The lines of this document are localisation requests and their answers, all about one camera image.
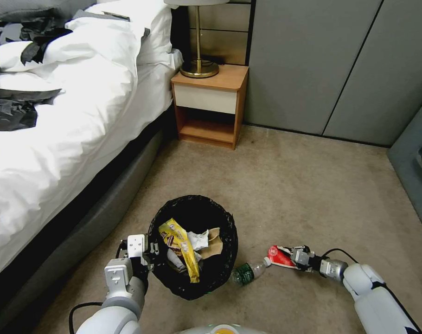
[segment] bottle cap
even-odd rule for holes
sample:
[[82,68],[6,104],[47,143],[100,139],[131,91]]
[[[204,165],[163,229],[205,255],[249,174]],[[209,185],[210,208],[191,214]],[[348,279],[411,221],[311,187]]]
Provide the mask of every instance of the bottle cap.
[[264,257],[263,260],[265,261],[267,267],[271,266],[271,260],[268,257]]

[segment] gray wardrobe door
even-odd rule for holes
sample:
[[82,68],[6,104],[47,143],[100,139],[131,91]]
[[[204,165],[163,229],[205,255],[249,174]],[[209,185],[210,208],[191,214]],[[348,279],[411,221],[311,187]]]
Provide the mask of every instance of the gray wardrobe door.
[[422,105],[422,0],[384,0],[324,135],[392,144]]
[[257,0],[248,123],[321,134],[379,0]]

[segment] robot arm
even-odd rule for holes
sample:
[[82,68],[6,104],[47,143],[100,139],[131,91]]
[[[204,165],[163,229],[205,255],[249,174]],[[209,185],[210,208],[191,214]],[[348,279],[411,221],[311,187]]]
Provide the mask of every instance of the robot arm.
[[[86,320],[77,334],[141,334],[138,323],[147,291],[147,275],[151,260],[158,255],[158,245],[147,245],[143,234],[129,236],[124,258],[109,261],[104,268],[109,292],[101,309]],[[342,283],[355,301],[355,310],[367,334],[422,334],[406,309],[370,266],[317,256],[307,246],[280,248],[302,271],[317,271],[323,277]],[[195,328],[184,333],[218,333],[216,326]],[[236,332],[257,333],[238,328]]]
[[319,257],[307,246],[290,249],[290,258],[302,271],[318,271],[341,282],[355,301],[355,310],[367,334],[414,334],[421,329],[372,267]]
[[144,234],[131,235],[121,243],[126,245],[126,256],[110,260],[104,268],[106,300],[77,334],[141,334],[138,320],[145,304],[151,255],[158,255],[158,245],[150,244],[148,251]]

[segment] table lamp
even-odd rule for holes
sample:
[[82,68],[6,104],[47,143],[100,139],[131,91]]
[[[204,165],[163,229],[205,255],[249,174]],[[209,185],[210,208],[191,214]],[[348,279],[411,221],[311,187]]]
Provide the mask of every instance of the table lamp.
[[174,6],[195,6],[196,7],[196,37],[197,37],[197,59],[191,62],[184,62],[180,73],[185,77],[205,78],[212,77],[219,73],[219,66],[209,60],[203,60],[200,56],[200,6],[219,5],[229,0],[164,0],[167,5]]

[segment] gray bed frame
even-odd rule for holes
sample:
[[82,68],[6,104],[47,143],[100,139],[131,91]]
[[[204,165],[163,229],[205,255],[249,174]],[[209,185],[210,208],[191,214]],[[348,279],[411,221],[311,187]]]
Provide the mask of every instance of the gray bed frame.
[[101,243],[121,221],[162,143],[160,129],[0,312],[0,330]]

